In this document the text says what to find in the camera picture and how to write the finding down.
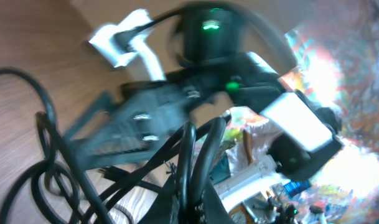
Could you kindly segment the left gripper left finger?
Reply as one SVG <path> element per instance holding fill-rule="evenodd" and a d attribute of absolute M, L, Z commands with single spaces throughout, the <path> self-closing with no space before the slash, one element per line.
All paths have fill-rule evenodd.
<path fill-rule="evenodd" d="M 175 194 L 175 178 L 171 175 L 145 215 L 145 223 L 178 224 L 179 201 Z"/>

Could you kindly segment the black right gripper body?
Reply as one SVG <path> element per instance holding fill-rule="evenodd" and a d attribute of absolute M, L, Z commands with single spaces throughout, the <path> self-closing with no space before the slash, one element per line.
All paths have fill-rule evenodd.
<path fill-rule="evenodd" d="M 154 90 L 157 97 L 166 103 L 174 97 L 173 102 L 180 103 L 190 114 L 204 104 L 215 104 L 228 81 L 218 72 L 178 70 L 168 73 L 165 80 L 126 83 L 120 90 L 125 99 L 143 90 Z"/>

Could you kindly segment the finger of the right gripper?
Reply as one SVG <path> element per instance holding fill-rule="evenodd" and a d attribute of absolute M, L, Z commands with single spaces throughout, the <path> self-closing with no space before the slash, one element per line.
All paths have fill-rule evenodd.
<path fill-rule="evenodd" d="M 148 161 L 164 144 L 161 104 L 153 91 L 140 91 L 124 103 L 104 91 L 64 133 L 85 170 Z M 106 120 L 84 138 L 77 134 L 99 112 Z"/>

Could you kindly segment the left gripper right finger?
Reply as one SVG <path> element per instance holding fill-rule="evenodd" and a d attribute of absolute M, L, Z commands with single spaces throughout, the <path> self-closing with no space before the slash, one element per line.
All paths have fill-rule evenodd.
<path fill-rule="evenodd" d="M 234 224 L 210 181 L 205 185 L 202 202 L 206 224 Z"/>

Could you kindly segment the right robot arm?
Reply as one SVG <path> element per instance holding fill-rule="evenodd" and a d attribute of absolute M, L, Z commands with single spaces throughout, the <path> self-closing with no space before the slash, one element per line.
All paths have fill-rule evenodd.
<path fill-rule="evenodd" d="M 145 39 L 156 24 L 174 16 L 179 17 L 175 31 L 184 36 L 184 51 L 175 56 L 180 69 L 164 73 Z M 83 146 L 92 150 L 118 140 L 139 144 L 95 156 L 102 166 L 159 149 L 194 109 L 220 92 L 255 113 L 268 110 L 288 95 L 279 77 L 296 66 L 292 50 L 272 25 L 229 2 L 190 2 L 153 19 L 137 10 L 118 25 L 100 27 L 90 44 L 116 68 L 141 56 L 149 74 L 147 81 L 121 86 L 125 100 L 119 105 L 107 105 L 108 95 L 103 94 L 65 133 L 72 138 L 94 112 L 108 111 L 111 119 Z"/>

